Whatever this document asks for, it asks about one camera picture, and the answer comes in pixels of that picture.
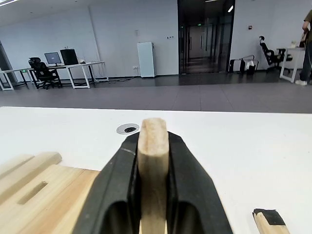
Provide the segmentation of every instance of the white wall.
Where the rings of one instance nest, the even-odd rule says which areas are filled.
[[[137,75],[137,43],[148,41],[155,46],[156,74],[178,74],[177,0],[102,1],[91,4],[90,15],[110,77]]]
[[[231,59],[254,54],[260,60],[259,69],[267,69],[259,36],[264,35],[267,46],[273,50],[290,46],[293,40],[299,41],[303,20],[311,8],[311,0],[235,0]],[[289,62],[287,67],[293,67],[293,63]]]
[[[29,67],[29,57],[46,62],[44,53],[58,52],[61,58],[59,50],[65,46],[74,48],[78,59],[98,60],[87,7],[1,27],[0,40],[13,69]],[[58,73],[68,78],[65,70]],[[82,78],[83,74],[73,70],[73,76]]]
[[[0,41],[13,69],[29,67],[29,57],[46,62],[44,53],[68,46],[75,49],[78,59],[104,60],[109,77],[136,76],[137,43],[152,41],[156,74],[178,74],[177,0],[94,2],[89,7],[0,27]],[[68,78],[65,70],[58,73]],[[83,74],[79,69],[73,76],[81,78]]]

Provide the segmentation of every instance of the office chair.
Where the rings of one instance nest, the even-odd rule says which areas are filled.
[[[50,86],[54,88],[54,85],[57,85],[58,88],[62,87],[62,83],[60,82],[56,69],[50,71],[45,63],[41,62],[40,58],[29,58],[28,63],[30,67],[34,69],[36,78],[43,82],[37,86],[37,89],[42,87],[47,90]]]
[[[281,71],[282,67],[280,63],[284,61],[286,49],[278,49],[278,54],[276,55],[273,50],[269,50],[266,43],[264,42],[264,36],[260,36],[260,46],[262,47],[262,51],[264,53],[265,58],[267,59],[268,65],[274,64],[274,67],[269,67],[267,71],[271,71],[274,69],[278,69]],[[291,55],[287,55],[286,61],[292,61],[293,57]]]

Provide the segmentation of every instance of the trousers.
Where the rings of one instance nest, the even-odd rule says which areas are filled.
[[[312,65],[312,42],[309,42],[306,46],[306,53],[304,55],[303,68],[300,73],[300,79],[303,81],[310,81]]]

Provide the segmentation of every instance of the desk leg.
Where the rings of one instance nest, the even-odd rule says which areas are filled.
[[[286,63],[287,55],[288,55],[288,49],[286,49],[286,51],[285,51],[283,65],[282,65],[282,69],[281,69],[281,74],[279,75],[280,78],[283,78],[283,75],[284,75],[285,63]]]
[[[92,82],[94,82],[94,77],[93,77],[93,72],[92,72],[93,69],[91,69],[91,66],[90,66],[90,65],[88,66],[88,68],[89,68],[91,80],[92,80]]]
[[[36,79],[35,79],[35,77],[34,77],[33,72],[34,72],[34,71],[29,71],[30,76],[31,76],[31,78],[33,79],[33,82],[34,82],[34,84],[35,84],[35,87],[38,89],[39,86],[38,86],[38,84],[37,84],[37,81],[36,81]]]
[[[103,67],[104,67],[104,73],[105,73],[105,76],[106,76],[106,80],[108,81],[108,75],[107,75],[107,71],[106,71],[105,62],[103,63]]]
[[[2,90],[4,90],[4,86],[2,84],[1,76],[0,76],[0,87],[1,87]]]
[[[29,70],[27,70],[27,75],[29,78],[30,83],[34,83],[33,79],[32,79],[32,75],[30,74],[31,72]]]
[[[21,77],[23,78],[24,84],[27,86],[27,82],[25,80],[23,72],[19,71],[19,73],[20,73]]]
[[[72,86],[73,86],[73,89],[75,89],[76,87],[75,87],[75,84],[74,84],[74,81],[73,81],[72,74],[71,74],[71,72],[70,72],[70,70],[69,70],[69,68],[68,68],[68,67],[66,67],[66,70],[67,70],[67,73],[68,73],[68,76],[69,76],[70,82],[71,82],[71,84],[72,84]]]
[[[10,85],[10,88],[7,88],[6,90],[14,90],[13,85],[12,85],[12,83],[10,81],[10,78],[8,77],[8,74],[4,73],[4,76],[5,76],[6,80],[8,81],[8,83]]]
[[[88,87],[88,89],[90,89],[90,84],[89,84],[88,77],[87,77],[87,74],[86,74],[86,71],[84,68],[85,68],[85,66],[82,66],[83,75],[84,75],[84,78],[86,80],[87,87]]]
[[[299,61],[300,51],[297,53],[296,62],[294,64],[293,72],[292,72],[292,80],[291,83],[294,82],[294,79],[296,77],[297,69],[298,69],[298,61]]]

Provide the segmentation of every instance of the person's leg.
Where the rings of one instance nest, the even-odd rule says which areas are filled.
[[[312,42],[307,44],[306,53],[303,61],[303,68],[300,73],[300,80],[296,81],[296,84],[307,85],[307,83],[310,81],[311,65],[312,65]]]

